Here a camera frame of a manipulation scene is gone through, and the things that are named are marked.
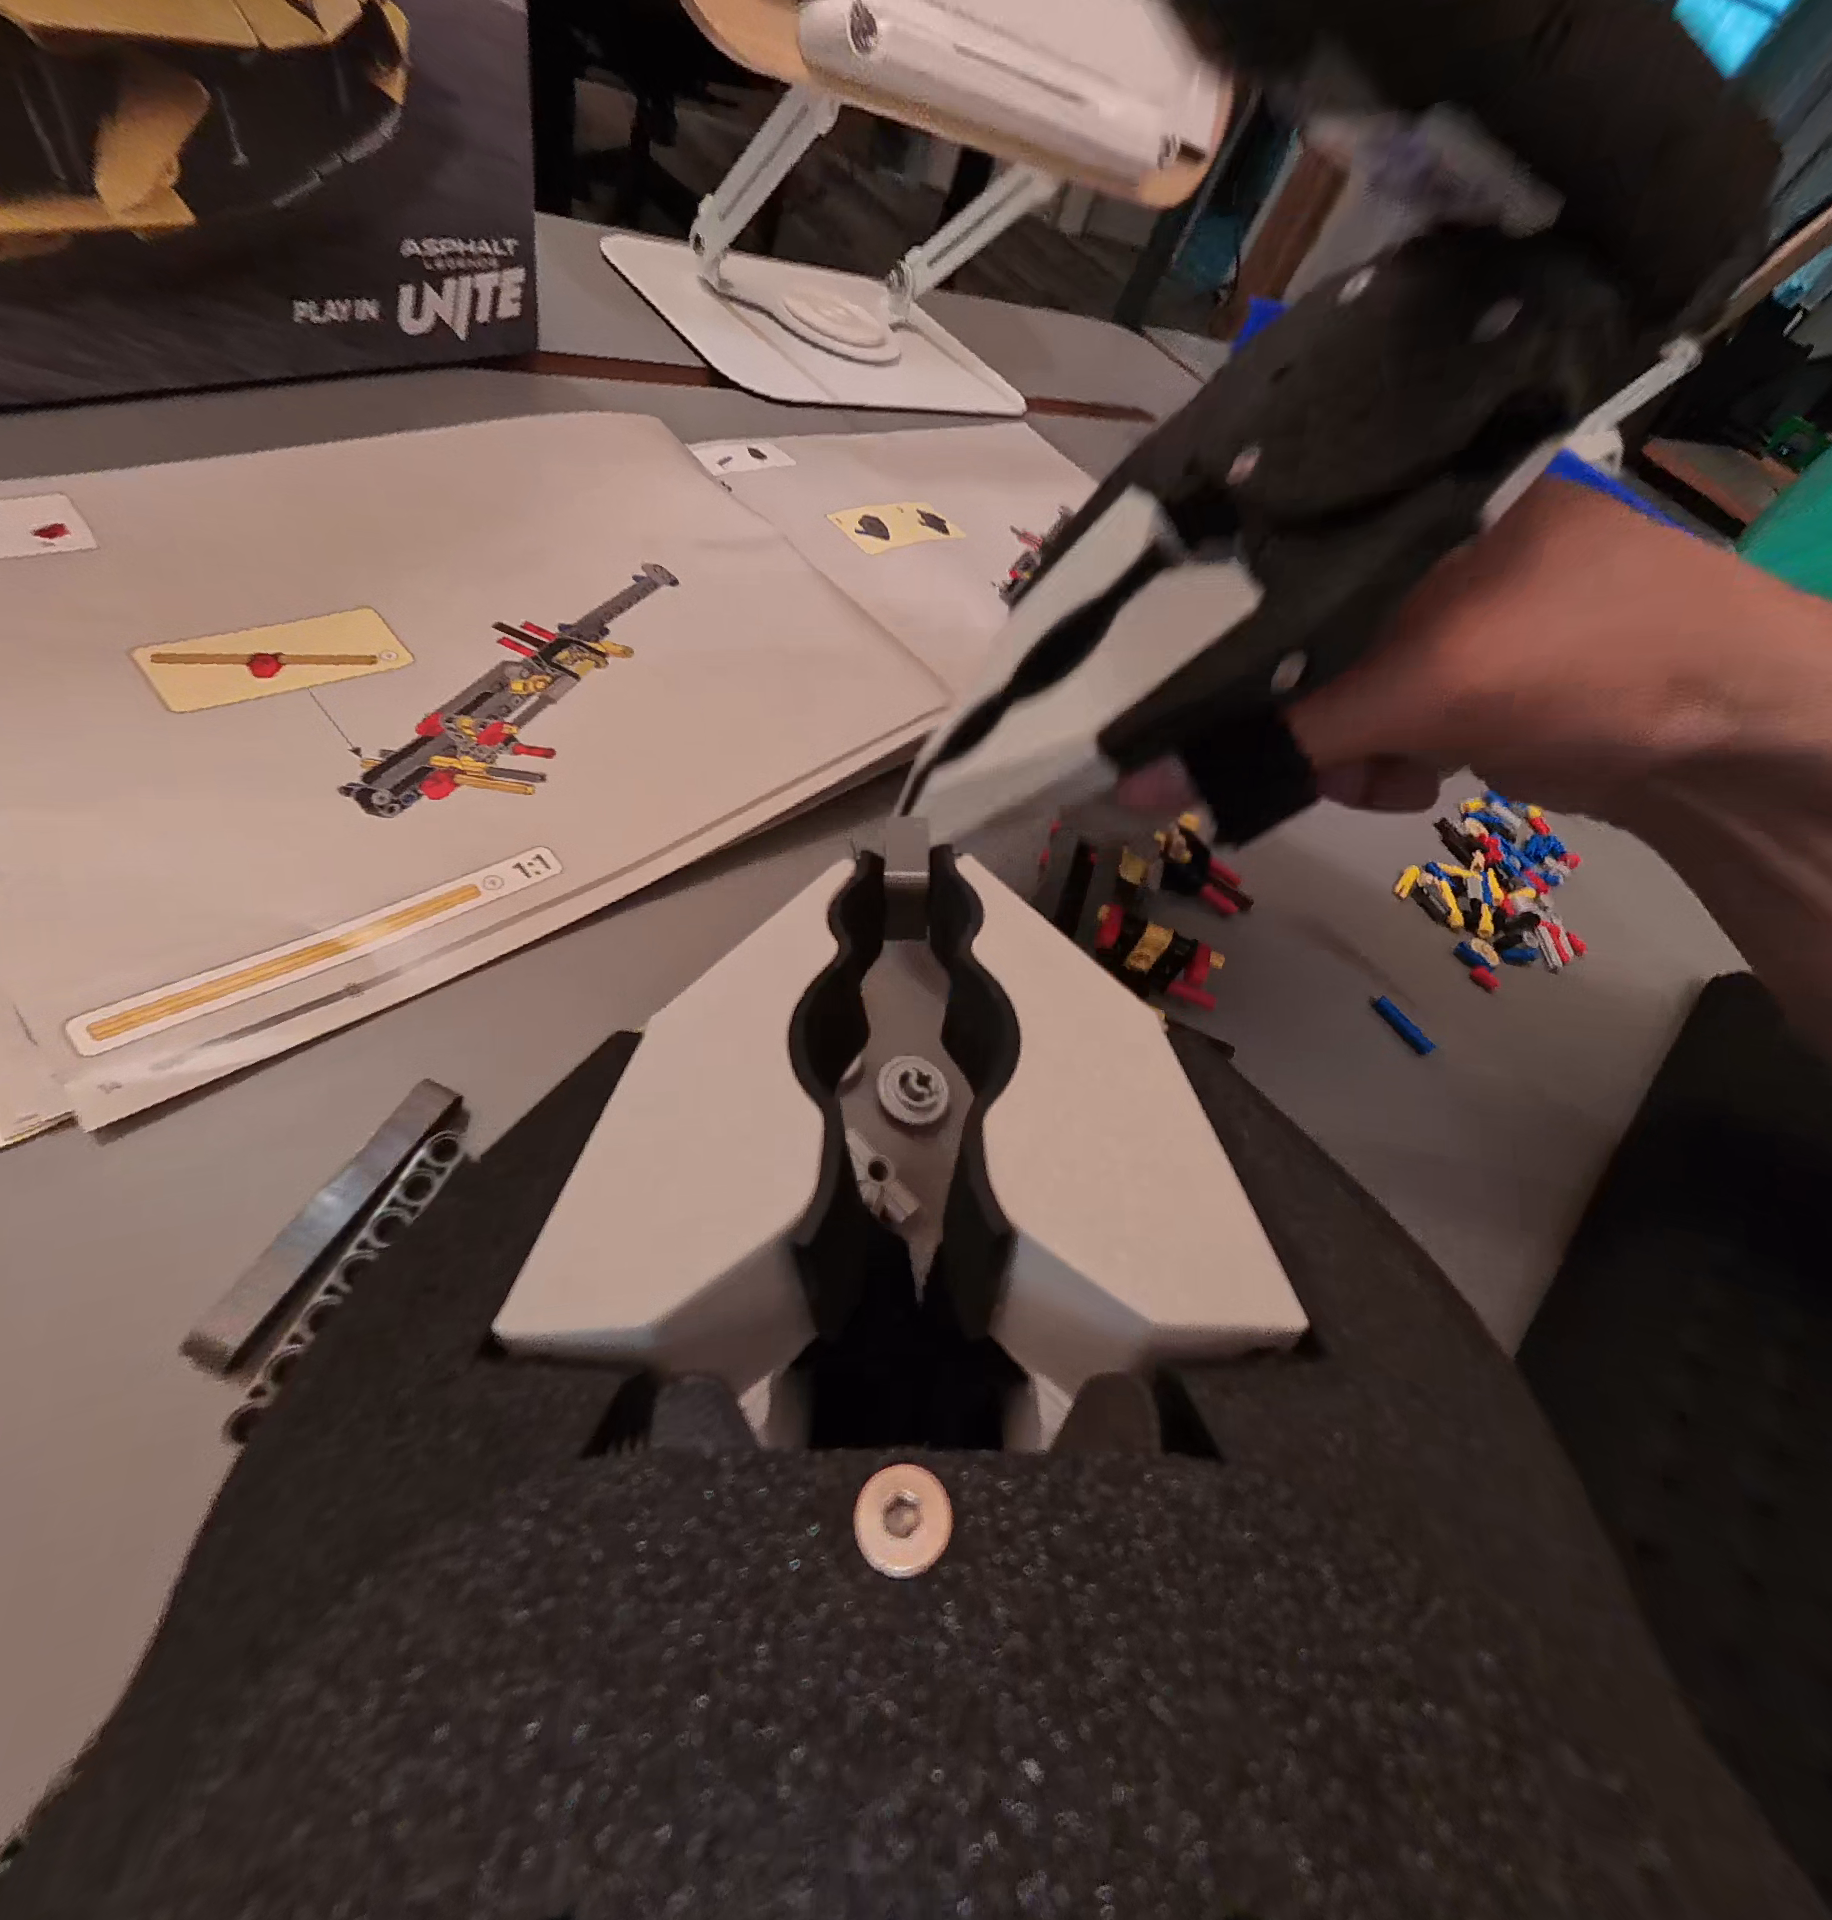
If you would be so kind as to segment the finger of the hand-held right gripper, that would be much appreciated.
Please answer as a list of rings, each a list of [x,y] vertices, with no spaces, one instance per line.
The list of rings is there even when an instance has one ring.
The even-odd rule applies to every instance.
[[[1127,712],[1179,670],[1179,538],[1162,506],[1127,490],[1070,534],[1000,630],[994,712]]]
[[[1018,610],[1029,648],[1005,679],[977,691],[919,753],[900,816],[936,844],[1029,813],[1101,797],[1115,778],[1103,733],[1170,685],[1262,605],[1236,559],[1137,564],[1113,590],[1077,602],[1041,581],[1045,613]]]

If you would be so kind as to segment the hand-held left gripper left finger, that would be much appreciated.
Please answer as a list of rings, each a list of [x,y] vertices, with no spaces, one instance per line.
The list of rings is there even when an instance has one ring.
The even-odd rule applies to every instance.
[[[837,1104],[878,860],[837,864],[647,1020],[496,1312],[515,1355],[785,1368],[856,1316],[873,1234]]]

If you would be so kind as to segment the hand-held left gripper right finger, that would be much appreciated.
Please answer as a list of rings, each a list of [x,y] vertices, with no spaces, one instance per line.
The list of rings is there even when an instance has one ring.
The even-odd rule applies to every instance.
[[[1308,1316],[1162,1020],[948,848],[930,947],[966,1090],[930,1284],[959,1329],[1036,1379],[1298,1343]]]

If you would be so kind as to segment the grey lego beam assembly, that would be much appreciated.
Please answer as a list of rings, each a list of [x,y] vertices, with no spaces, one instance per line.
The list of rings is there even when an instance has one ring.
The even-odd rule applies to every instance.
[[[1149,843],[1103,843],[1053,816],[1037,856],[1036,907],[1103,972],[1158,1014],[1218,1007],[1226,954],[1175,923],[1179,905],[1218,920],[1254,909],[1244,878],[1214,854],[1207,816],[1171,816]]]

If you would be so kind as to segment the pile of small lego pins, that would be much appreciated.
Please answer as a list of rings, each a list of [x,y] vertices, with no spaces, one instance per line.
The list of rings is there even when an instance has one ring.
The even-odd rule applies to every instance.
[[[1406,864],[1391,893],[1448,939],[1473,991],[1496,997],[1507,976],[1561,976],[1590,958],[1561,900],[1580,854],[1538,805],[1484,784],[1431,825],[1435,854]]]

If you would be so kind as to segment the lego instruction booklet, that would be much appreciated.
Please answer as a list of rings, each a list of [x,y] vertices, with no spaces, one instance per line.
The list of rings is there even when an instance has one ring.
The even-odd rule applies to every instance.
[[[0,483],[0,1146],[897,764],[1095,493],[1022,421],[534,415]]]

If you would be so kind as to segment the person's right forearm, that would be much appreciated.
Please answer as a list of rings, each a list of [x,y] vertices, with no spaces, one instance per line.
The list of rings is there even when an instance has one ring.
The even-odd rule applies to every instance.
[[[1832,1065],[1832,602],[1720,544],[1699,566],[1710,713],[1674,777],[1689,884]]]

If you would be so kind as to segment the lego set box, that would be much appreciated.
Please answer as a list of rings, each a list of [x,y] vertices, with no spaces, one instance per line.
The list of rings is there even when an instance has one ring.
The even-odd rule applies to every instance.
[[[526,3],[0,3],[0,411],[537,343]]]

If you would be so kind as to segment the person's right hand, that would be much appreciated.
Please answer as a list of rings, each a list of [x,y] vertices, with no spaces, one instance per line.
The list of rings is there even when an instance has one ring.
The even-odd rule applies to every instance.
[[[1635,744],[1755,592],[1723,544],[1564,478],[1435,564],[1362,662],[1287,704],[1323,800],[1420,810],[1459,766],[1527,784]]]

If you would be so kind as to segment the blue storage bin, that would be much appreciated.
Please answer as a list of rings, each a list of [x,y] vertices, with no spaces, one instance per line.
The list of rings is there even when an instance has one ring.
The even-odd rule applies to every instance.
[[[1236,332],[1229,343],[1229,351],[1236,354],[1239,349],[1247,349],[1256,337],[1262,337],[1287,311],[1291,311],[1287,300],[1248,296],[1244,301],[1244,319],[1239,319]],[[1692,534],[1692,524],[1685,517],[1681,517],[1675,510],[1659,506],[1652,497],[1633,490],[1620,478],[1620,469],[1606,469],[1606,465],[1580,456],[1575,446],[1561,446],[1553,456],[1553,462],[1547,465],[1547,478],[1554,480],[1554,483],[1566,483],[1575,490],[1584,490],[1584,493],[1597,493],[1606,498],[1613,498],[1618,506],[1624,506],[1633,515],[1647,517],[1654,524],[1674,528],[1681,534]]]

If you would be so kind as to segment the pile of black grey beams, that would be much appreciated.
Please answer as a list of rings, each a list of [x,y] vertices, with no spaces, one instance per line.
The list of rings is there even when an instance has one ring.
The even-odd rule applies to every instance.
[[[230,1388],[220,1439],[241,1448],[358,1284],[424,1218],[468,1162],[470,1113],[418,1083],[181,1340],[181,1355]]]

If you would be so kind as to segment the teal plastic container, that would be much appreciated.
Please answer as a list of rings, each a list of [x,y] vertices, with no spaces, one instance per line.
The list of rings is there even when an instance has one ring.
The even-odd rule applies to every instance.
[[[1832,602],[1832,449],[1739,536],[1739,554],[1759,575]]]

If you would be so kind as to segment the white desk stand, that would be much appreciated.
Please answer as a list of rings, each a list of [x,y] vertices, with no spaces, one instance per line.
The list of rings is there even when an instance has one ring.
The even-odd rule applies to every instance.
[[[793,268],[734,270],[728,266],[731,242],[834,120],[837,101],[793,86],[718,189],[700,199],[689,226],[689,250],[699,279],[721,300],[773,319],[816,349],[850,362],[890,365],[919,300],[944,288],[1005,226],[1053,203],[1063,180],[1022,163],[1005,165],[966,209],[906,250],[890,275],[859,279],[856,291]]]

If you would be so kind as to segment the black perforated panel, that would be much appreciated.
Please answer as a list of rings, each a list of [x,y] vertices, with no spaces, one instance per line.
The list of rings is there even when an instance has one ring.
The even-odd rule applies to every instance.
[[[1752,972],[1699,994],[1517,1361],[1832,1912],[1832,1068]]]

